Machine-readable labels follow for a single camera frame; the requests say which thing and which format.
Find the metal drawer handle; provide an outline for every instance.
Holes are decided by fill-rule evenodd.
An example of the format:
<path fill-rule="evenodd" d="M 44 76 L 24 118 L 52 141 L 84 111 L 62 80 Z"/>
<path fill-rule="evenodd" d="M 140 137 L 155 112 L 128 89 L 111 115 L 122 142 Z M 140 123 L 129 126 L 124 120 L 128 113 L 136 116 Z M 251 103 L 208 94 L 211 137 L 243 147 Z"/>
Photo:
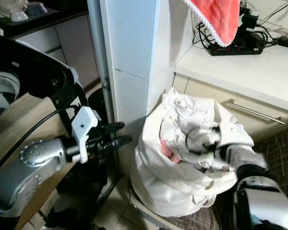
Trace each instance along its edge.
<path fill-rule="evenodd" d="M 243 111 L 249 112 L 249 113 L 251 113 L 251 114 L 255 114 L 255 115 L 261 116 L 261 117 L 266 118 L 266 119 L 269 119 L 269 120 L 271 120 L 271 121 L 275 121 L 275 122 L 280 123 L 280 124 L 282 124 L 282 125 L 285 125 L 285 124 L 286 124 L 286 122 L 285 122 L 286 120 L 285 120 L 283 117 L 279 117 L 279 118 L 270 117 L 270 116 L 268 116 L 268 115 L 259 113 L 259 112 L 255 111 L 255 110 L 252 110 L 252 109 L 243 107 L 243 106 L 241 106 L 241 105 L 238 105 L 238 104 L 235 103 L 235 101 L 234 101 L 233 99 L 230 99 L 230 100 L 228 101 L 228 105 L 230 105 L 230 106 L 232 106 L 232 107 L 235 107 L 235 108 L 238 108 L 238 109 L 241 109 L 241 110 L 243 110 Z"/>

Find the white countertop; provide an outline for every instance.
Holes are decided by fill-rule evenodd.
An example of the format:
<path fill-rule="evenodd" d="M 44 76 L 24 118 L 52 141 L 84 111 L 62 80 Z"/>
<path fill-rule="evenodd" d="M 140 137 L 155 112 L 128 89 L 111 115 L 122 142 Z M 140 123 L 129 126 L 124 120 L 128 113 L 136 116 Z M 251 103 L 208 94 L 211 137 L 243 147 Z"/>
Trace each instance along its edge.
<path fill-rule="evenodd" d="M 191 47 L 175 72 L 288 110 L 288 48 L 260 55 L 211 56 Z"/>

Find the white cabinet door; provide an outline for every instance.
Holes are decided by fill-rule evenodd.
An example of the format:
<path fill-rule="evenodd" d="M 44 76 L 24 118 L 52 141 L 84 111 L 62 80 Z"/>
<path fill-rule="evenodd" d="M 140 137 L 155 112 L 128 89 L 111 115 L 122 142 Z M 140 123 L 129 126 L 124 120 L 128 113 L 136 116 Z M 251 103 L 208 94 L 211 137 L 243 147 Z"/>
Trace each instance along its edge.
<path fill-rule="evenodd" d="M 87 16 L 56 25 L 67 64 L 74 67 L 83 87 L 98 78 Z"/>
<path fill-rule="evenodd" d="M 53 51 L 52 53 L 48 54 L 49 56 L 53 57 L 54 59 L 63 62 L 66 64 L 66 60 L 63 54 L 62 49 L 58 49 L 56 51 Z"/>
<path fill-rule="evenodd" d="M 54 26 L 20 37 L 17 40 L 26 42 L 42 52 L 47 52 L 60 46 Z"/>

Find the black countertop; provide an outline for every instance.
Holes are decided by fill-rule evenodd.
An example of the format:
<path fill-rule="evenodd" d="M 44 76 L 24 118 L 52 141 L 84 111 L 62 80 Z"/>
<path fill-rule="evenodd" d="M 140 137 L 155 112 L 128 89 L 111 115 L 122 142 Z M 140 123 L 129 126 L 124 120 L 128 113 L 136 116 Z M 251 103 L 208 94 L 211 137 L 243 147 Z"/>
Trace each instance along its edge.
<path fill-rule="evenodd" d="M 12 22 L 9 18 L 0 18 L 0 28 L 3 29 L 5 37 L 16 39 L 85 14 L 88 14 L 87 7 L 61 11 L 48 8 L 47 13 L 29 16 L 28 20 L 22 22 Z"/>

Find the red towel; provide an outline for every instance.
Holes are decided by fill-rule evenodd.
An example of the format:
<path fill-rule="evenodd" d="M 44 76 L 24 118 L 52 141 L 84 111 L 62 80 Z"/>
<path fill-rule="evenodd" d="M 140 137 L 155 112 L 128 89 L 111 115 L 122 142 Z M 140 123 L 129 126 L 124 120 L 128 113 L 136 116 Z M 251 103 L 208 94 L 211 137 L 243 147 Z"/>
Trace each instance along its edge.
<path fill-rule="evenodd" d="M 183 0 L 199 16 L 220 46 L 234 40 L 239 23 L 240 0 Z"/>

